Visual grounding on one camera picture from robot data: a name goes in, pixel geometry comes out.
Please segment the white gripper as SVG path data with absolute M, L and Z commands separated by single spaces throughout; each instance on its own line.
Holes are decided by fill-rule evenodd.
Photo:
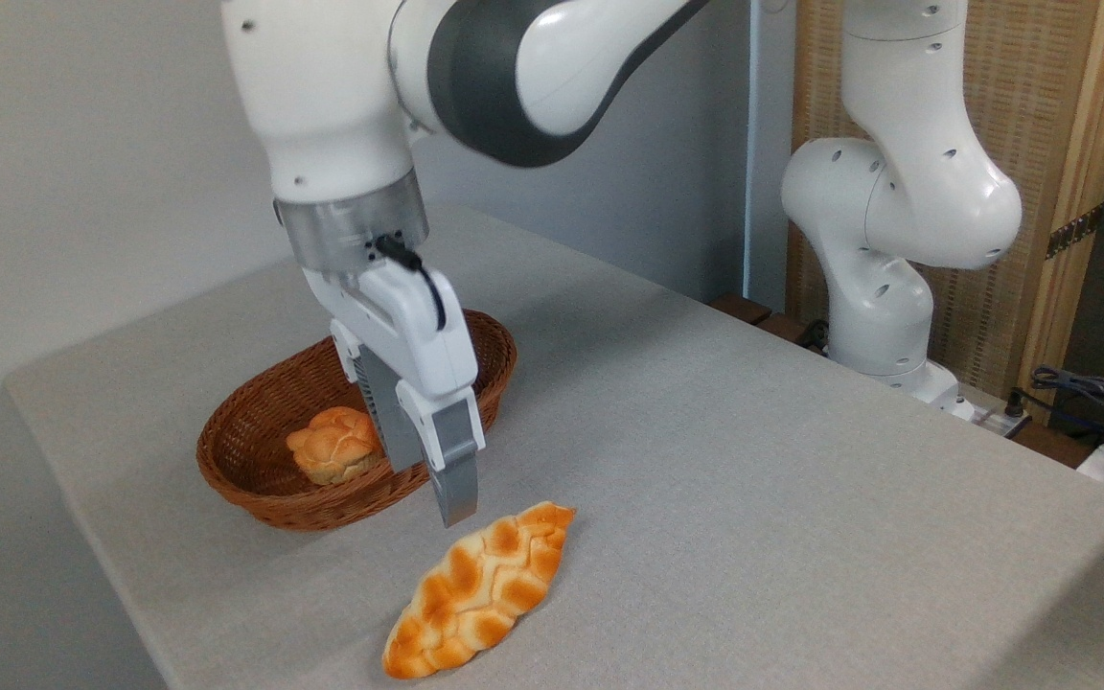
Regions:
M 335 349 L 393 471 L 425 466 L 444 526 L 469 518 L 477 508 L 476 453 L 486 442 L 471 389 L 473 338 L 447 276 L 395 261 L 368 267 L 353 284 L 344 275 L 304 275 L 332 315 Z

